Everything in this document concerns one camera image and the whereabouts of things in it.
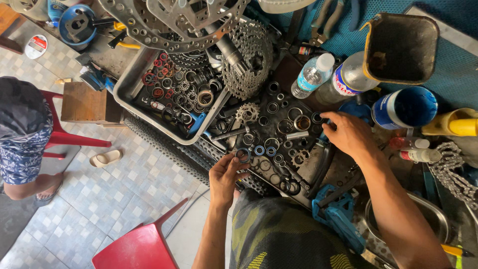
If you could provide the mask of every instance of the tiled floor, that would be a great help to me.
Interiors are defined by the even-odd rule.
[[[14,76],[42,90],[63,93],[54,84],[60,78],[78,81],[78,53],[31,22],[10,36],[24,45],[34,34],[48,39],[46,53],[36,60],[0,48],[0,76]],[[61,111],[61,100],[55,101]],[[111,149],[82,147],[65,172],[58,195],[38,209],[17,241],[0,261],[3,268],[92,268],[91,258],[140,223],[156,220],[184,198],[195,199],[207,190],[165,156],[127,128],[95,124],[62,123],[72,134],[109,140]],[[119,149],[123,158],[104,168],[94,168],[89,158]],[[191,268],[209,207],[209,192],[185,214],[167,241],[181,269]],[[168,233],[181,214],[163,226]],[[226,243],[229,264],[230,225]]]

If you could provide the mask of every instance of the flip-flop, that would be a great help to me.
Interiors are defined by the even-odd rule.
[[[58,186],[58,188],[56,188],[56,191],[52,195],[43,199],[39,199],[35,194],[35,201],[33,202],[33,205],[36,207],[42,207],[42,206],[48,205],[53,200],[53,197],[56,195],[56,193],[61,188],[61,186],[63,186],[63,180],[60,182],[60,185]]]
[[[97,168],[102,168],[107,166],[108,164],[112,164],[117,162],[123,157],[123,154],[119,150],[113,150],[106,153],[100,153],[94,155],[90,158],[90,164]]]

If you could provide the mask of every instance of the metal tray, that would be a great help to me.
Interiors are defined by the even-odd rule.
[[[191,138],[186,138],[181,131],[170,123],[165,123],[156,119],[151,112],[148,112],[133,103],[133,99],[139,94],[143,83],[141,78],[148,69],[152,67],[153,61],[158,58],[158,55],[162,50],[146,48],[141,46],[136,56],[130,62],[125,69],[123,75],[116,83],[113,90],[113,96],[122,107],[129,110],[131,113],[138,115],[149,124],[158,128],[161,132],[167,134],[180,144],[191,145],[196,142],[200,135],[209,127],[212,120],[216,117],[219,110],[223,107],[224,103],[229,99],[230,93],[225,89],[219,94],[214,102],[213,106],[209,109],[203,124],[199,127],[199,130]]]

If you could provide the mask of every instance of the red label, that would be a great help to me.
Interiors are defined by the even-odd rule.
[[[40,37],[38,36],[34,36],[30,39],[31,42],[39,45],[40,47],[42,47],[43,49],[46,49],[46,41],[41,39]]]
[[[402,151],[400,152],[400,156],[401,156],[402,159],[404,159],[404,160],[410,160],[410,161],[412,160],[412,159],[410,159],[410,156],[408,155],[408,151],[403,151],[403,150],[402,150]]]

